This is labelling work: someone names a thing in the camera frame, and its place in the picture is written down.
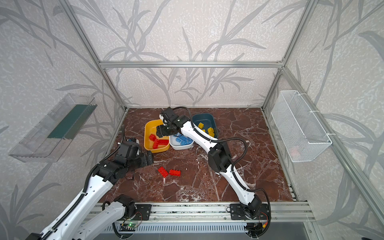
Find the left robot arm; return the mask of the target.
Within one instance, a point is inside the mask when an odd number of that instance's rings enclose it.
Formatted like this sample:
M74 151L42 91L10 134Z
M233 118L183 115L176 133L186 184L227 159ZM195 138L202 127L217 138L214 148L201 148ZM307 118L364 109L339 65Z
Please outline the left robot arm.
M93 240L106 227L120 219L131 219L138 213L135 201L118 196L101 213L84 224L85 218L99 200L126 176L152 165L151 151L142 151L136 139L122 141L113 160L103 159L88 173L84 187L66 209L40 233L31 233L29 240Z

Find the blue brick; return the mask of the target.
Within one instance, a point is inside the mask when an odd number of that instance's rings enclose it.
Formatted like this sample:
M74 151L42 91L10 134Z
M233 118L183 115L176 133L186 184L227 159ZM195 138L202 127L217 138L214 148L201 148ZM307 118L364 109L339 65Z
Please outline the blue brick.
M179 143L182 143L182 142L185 142L185 137L180 135L180 136L176 136L176 141L179 142Z
M186 143L187 145L192 144L194 141L188 137L186 137Z

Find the small red brick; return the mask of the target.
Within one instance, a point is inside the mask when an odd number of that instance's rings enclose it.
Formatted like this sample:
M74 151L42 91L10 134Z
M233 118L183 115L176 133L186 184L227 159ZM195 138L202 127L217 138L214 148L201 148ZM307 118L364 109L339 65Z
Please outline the small red brick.
M157 140L157 136L156 135L154 135L154 134L151 134L150 136L149 136L149 139L151 140L151 141L155 141L155 140Z

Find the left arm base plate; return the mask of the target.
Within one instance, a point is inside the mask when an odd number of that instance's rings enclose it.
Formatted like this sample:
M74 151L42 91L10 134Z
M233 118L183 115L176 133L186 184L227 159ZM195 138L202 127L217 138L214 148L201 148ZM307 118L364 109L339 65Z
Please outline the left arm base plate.
M130 218L132 221L148 221L151 215L151 204L135 204L136 211Z

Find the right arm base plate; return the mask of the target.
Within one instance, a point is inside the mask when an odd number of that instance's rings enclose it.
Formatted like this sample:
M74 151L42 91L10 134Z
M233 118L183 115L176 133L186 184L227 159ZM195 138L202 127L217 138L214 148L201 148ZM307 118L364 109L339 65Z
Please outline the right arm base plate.
M262 222L269 220L271 212L268 204L262 204L259 212L254 218L251 219L246 216L244 208L241 206L241 204L230 204L227 210L230 212L232 220L250 220Z

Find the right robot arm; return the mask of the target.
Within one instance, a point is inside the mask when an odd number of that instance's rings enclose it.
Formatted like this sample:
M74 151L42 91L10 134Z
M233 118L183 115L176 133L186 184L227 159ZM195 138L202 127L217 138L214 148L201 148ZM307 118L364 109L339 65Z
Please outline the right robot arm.
M271 204L267 192L264 189L251 190L238 173L235 165L245 157L248 146L244 139L232 137L224 140L211 137L198 128L192 119L190 110L186 107L168 107L163 110L159 118L163 124L157 126L157 136L166 137L180 133L197 143L208 154L210 168L223 176L237 194L245 216L253 220L262 214L262 201L256 192L263 192L267 199L267 212L264 215L271 220ZM244 152L235 161L232 159L228 141L239 141L244 145Z

